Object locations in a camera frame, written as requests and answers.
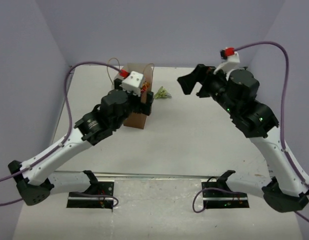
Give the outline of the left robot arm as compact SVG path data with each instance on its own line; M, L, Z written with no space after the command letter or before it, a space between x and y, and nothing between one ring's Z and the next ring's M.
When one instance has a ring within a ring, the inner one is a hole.
M79 153L110 137L131 114L149 116L154 94L147 91L146 99L142 100L145 81L145 76L135 71L124 79L115 79L114 88L63 138L29 160L14 160L8 165L26 205L37 205L50 195L60 193L106 198L101 194L98 179L92 171L71 173L56 170Z

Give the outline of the orange Reese's packet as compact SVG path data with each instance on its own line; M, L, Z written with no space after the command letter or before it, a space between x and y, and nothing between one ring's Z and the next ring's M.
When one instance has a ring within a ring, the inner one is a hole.
M148 80L145 80L142 84L142 87L141 87L141 90L140 92L143 94L144 92L148 92L151 90L151 87L152 87L152 82L151 81L148 81Z

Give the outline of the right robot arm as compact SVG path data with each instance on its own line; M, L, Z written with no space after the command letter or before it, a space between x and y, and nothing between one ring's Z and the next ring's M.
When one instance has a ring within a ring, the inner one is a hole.
M280 125L269 106L256 100L260 83L245 69L235 69L229 77L213 66L198 64L195 69L177 78L185 95L196 83L199 98L211 97L228 114L235 127L243 133L264 157L269 177L244 175L227 170L217 178L211 190L222 196L250 194L265 200L279 213L298 212L309 203L309 176L295 157L286 156L280 139Z

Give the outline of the green candy packet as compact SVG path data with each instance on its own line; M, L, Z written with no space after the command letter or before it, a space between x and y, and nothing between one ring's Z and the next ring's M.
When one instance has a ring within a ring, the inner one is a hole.
M172 95L163 87L161 86L156 94L154 95L155 99L171 99Z

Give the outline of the brown paper bag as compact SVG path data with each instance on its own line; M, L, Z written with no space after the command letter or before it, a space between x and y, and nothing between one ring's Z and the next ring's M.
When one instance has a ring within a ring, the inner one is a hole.
M119 60L115 57L111 58L108 63L110 63L111 60L116 60L118 63L118 68L121 70L121 73L117 73L114 77L110 77L109 70L107 68L107 74L111 81L111 88L115 89L114 87L114 80L120 79L123 80L124 77L126 77L130 72L135 71L138 73L142 73L144 75L144 81L150 81L151 82L151 92L152 86L153 86L153 76L154 76L154 69L155 65L153 63L126 63L123 66L120 66ZM135 128L135 129L144 129L147 115L145 114L139 114L139 113L132 113L123 123L125 127Z

